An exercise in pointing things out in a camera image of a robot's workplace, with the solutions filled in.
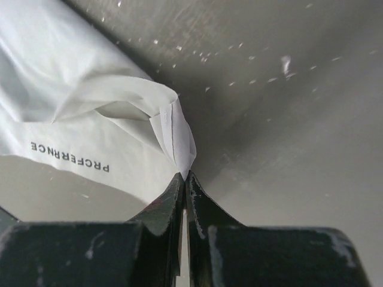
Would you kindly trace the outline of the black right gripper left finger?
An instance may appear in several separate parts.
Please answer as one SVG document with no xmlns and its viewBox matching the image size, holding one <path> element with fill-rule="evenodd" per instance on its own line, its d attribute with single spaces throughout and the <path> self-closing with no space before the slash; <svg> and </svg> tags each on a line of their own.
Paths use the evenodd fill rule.
<svg viewBox="0 0 383 287">
<path fill-rule="evenodd" d="M 173 286 L 184 181 L 125 222 L 21 222 L 1 235 L 2 286 Z"/>
</svg>

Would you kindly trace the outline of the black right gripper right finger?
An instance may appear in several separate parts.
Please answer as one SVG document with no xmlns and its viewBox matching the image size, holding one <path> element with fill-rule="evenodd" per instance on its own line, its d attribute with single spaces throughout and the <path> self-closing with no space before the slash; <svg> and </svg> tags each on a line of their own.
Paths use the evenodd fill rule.
<svg viewBox="0 0 383 287">
<path fill-rule="evenodd" d="M 191 286 L 369 286 L 349 238 L 327 227 L 249 227 L 185 182 Z"/>
</svg>

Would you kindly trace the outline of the white underwear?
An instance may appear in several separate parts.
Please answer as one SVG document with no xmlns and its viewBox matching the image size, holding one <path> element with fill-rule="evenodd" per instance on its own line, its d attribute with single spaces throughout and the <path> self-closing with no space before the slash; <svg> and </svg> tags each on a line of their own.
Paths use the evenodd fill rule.
<svg viewBox="0 0 383 287">
<path fill-rule="evenodd" d="M 149 203 L 196 146 L 177 93 L 63 2 L 2 1 L 1 154 Z"/>
</svg>

